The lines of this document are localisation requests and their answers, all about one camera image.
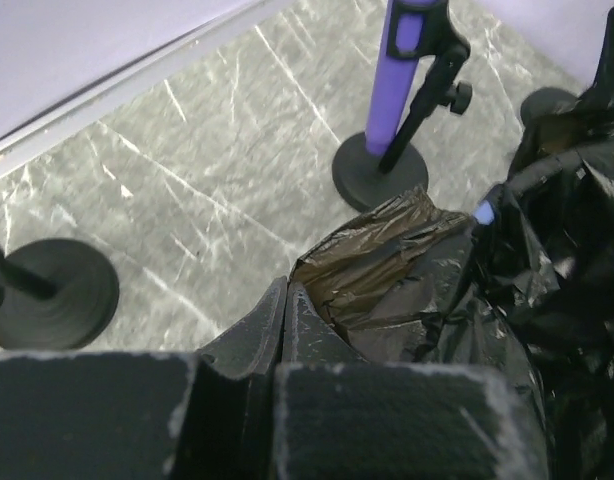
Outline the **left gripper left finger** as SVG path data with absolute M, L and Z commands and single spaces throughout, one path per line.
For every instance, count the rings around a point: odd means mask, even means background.
M 0 353 L 0 479 L 262 479 L 288 285 L 192 352 Z

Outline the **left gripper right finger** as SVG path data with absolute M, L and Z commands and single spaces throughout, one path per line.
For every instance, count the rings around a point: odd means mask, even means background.
M 498 371 L 364 362 L 289 286 L 274 380 L 279 479 L 545 479 L 547 447 Z

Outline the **black trash bag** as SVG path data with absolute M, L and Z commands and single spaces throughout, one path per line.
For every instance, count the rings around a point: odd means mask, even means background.
M 296 263 L 318 313 L 375 362 L 476 364 L 529 407 L 555 479 L 614 479 L 614 87 L 530 111 L 491 220 L 420 190 Z

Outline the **blue plastic trash bin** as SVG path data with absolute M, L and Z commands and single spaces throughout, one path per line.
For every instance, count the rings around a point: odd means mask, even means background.
M 479 225 L 491 225 L 496 219 L 496 210 L 489 200 L 483 200 L 474 210 L 473 218 Z

